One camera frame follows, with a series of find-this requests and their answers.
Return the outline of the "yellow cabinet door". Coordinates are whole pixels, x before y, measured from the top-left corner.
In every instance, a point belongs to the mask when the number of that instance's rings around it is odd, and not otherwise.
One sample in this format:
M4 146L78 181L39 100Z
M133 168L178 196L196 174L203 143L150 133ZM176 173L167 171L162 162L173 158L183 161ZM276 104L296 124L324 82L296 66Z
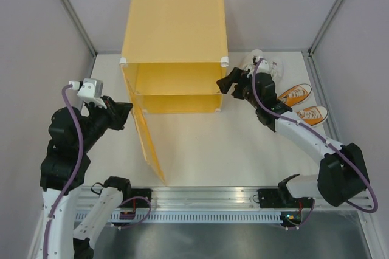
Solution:
M133 108L131 110L131 114L134 119L134 124L139 136L140 144L143 151L143 156L145 159L145 162L147 165L154 171L155 175L160 179L160 181L163 183L163 185L166 185L166 179L165 175L161 169L159 159L156 154L156 149L154 147L151 134L149 131L148 124L146 122L145 116L143 114L142 108L140 107L140 102L138 98L136 97L136 94L134 90L131 88L129 79L127 78L127 65L121 64L120 65L123 78L126 85L126 90L129 96L129 99L131 100L131 103L133 104Z

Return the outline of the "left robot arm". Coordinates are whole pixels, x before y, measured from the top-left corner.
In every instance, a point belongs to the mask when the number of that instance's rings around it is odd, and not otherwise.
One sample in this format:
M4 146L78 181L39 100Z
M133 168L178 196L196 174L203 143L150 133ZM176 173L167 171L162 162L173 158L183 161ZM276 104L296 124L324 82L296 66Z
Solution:
M123 130L133 107L108 96L101 100L102 108L90 103L89 114L83 116L66 98L66 106L52 116L51 139L40 167L45 218L38 258L92 258L112 212L132 203L129 179L110 176L92 210L74 226L77 202L91 163L88 152L106 130Z

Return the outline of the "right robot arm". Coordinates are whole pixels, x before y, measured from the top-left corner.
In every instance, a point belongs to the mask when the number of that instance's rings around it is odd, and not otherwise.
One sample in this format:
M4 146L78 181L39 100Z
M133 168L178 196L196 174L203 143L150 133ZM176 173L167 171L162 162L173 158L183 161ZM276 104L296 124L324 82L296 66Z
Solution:
M270 74L234 68L216 84L221 93L248 101L258 120L271 131L291 140L314 162L318 172L294 174L278 183L278 202L292 207L300 198L322 198L338 207L359 193L372 191L362 150L328 138L298 117L276 94Z

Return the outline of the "yellow plastic shoe cabinet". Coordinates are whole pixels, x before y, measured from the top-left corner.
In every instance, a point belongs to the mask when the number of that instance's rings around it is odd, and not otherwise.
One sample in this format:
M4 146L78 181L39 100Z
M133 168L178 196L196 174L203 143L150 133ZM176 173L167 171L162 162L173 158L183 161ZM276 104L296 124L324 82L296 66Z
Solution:
M120 65L147 114L214 113L229 66L224 0L131 0Z

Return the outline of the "white sneaker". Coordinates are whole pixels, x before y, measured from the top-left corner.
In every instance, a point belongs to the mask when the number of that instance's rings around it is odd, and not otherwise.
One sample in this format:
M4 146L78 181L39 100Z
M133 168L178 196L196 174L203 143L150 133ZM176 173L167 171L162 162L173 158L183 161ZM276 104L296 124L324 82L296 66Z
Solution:
M284 63L280 57L272 57L268 60L270 74L275 83L279 83L284 75Z
M256 66L256 62L264 57L263 51L260 49L254 49L241 60L239 64L239 68L244 71L252 71Z

